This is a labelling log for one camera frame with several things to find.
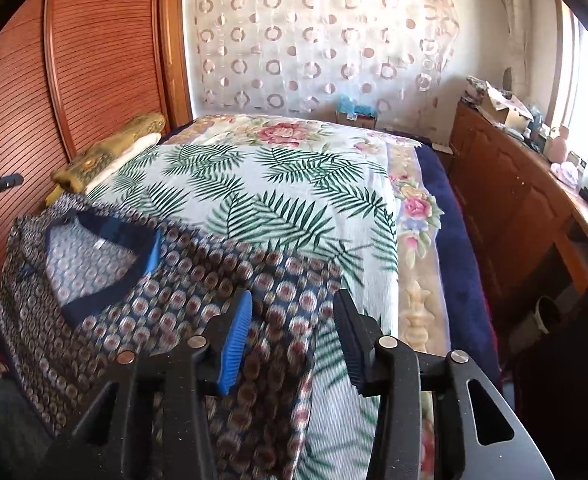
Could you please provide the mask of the navy medallion patterned silk garment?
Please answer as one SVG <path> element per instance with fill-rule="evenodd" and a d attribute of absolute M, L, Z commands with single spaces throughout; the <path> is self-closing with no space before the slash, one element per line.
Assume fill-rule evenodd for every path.
<path fill-rule="evenodd" d="M 223 479 L 289 479 L 305 448 L 312 353 L 341 268 L 209 234 L 182 221 L 62 197 L 10 227 L 0 326 L 10 366 L 59 434 L 123 351 L 166 353 L 253 298 L 233 387 L 207 402 Z"/>

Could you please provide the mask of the olive gold patterned pillow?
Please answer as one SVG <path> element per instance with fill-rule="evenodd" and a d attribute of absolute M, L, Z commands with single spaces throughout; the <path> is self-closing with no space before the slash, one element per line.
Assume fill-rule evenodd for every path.
<path fill-rule="evenodd" d="M 93 191 L 127 162 L 157 145 L 165 125 L 166 118 L 159 112 L 138 115 L 107 138 L 92 144 L 66 167 L 52 172 L 55 188 L 46 196 L 45 206 L 51 206 L 64 192 Z"/>

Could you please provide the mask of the navy blue blanket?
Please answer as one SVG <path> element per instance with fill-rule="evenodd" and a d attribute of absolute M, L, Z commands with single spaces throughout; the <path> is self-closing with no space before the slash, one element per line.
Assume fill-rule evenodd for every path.
<path fill-rule="evenodd" d="M 450 347 L 468 352 L 492 383 L 499 386 L 497 339 L 461 208 L 436 152 L 425 144 L 415 151 L 423 184 L 443 211 L 436 248 L 448 314 Z"/>

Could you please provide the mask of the red-brown louvered wardrobe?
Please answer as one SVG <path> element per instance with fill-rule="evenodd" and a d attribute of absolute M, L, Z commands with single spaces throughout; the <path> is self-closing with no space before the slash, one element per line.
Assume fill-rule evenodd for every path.
<path fill-rule="evenodd" d="M 36 211 L 52 171 L 132 117 L 173 113 L 164 0 L 24 0 L 0 31 L 0 276 L 13 220 Z"/>

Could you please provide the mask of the wooden sideboard cabinet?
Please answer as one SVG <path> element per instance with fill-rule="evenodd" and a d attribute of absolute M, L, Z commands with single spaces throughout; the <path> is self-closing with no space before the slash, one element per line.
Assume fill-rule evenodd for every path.
<path fill-rule="evenodd" d="M 463 211 L 497 336 L 541 296 L 588 286 L 588 203 L 539 154 L 459 102 L 449 181 Z"/>

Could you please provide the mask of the palm leaf floral bedspread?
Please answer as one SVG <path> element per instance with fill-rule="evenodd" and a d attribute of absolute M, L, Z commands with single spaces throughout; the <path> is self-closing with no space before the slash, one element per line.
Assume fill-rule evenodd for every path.
<path fill-rule="evenodd" d="M 367 473 L 379 399 L 350 385 L 337 290 L 412 349 L 449 351 L 443 204 L 418 151 L 329 122 L 209 116 L 88 188 L 91 200 L 228 240 L 216 282 L 249 274 L 249 353 L 234 392 L 210 408 L 222 478 Z"/>

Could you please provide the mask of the pink bottle on cabinet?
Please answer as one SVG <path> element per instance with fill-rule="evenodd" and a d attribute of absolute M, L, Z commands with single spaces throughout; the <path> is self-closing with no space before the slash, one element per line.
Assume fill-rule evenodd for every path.
<path fill-rule="evenodd" d="M 568 137 L 570 136 L 570 129 L 566 125 L 559 125 L 554 127 L 544 145 L 544 157 L 552 164 L 560 164 L 565 162 L 568 154 Z"/>

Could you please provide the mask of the open cardboard box on cabinet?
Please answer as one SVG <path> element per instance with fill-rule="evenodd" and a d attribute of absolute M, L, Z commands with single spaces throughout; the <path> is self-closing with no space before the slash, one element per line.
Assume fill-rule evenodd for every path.
<path fill-rule="evenodd" d="M 533 120 L 532 113 L 516 96 L 508 99 L 502 91 L 492 87 L 489 82 L 485 86 L 483 99 L 478 109 L 489 122 L 513 129 L 518 133 L 524 133 L 529 122 Z"/>

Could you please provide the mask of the cardboard box with teal cloth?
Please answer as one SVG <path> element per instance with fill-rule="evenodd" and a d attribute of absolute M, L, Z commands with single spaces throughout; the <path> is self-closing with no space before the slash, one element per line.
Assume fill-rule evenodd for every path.
<path fill-rule="evenodd" d="M 340 96 L 335 108 L 337 124 L 374 130 L 377 122 L 377 111 L 369 105 L 358 104 L 348 96 Z"/>

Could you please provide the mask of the sheer circle patterned curtain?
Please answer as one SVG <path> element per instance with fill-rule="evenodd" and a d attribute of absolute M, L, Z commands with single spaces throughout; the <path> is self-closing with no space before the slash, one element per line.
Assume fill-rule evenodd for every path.
<path fill-rule="evenodd" d="M 460 26 L 452 0 L 184 0 L 199 114 L 329 119 L 429 136 Z"/>

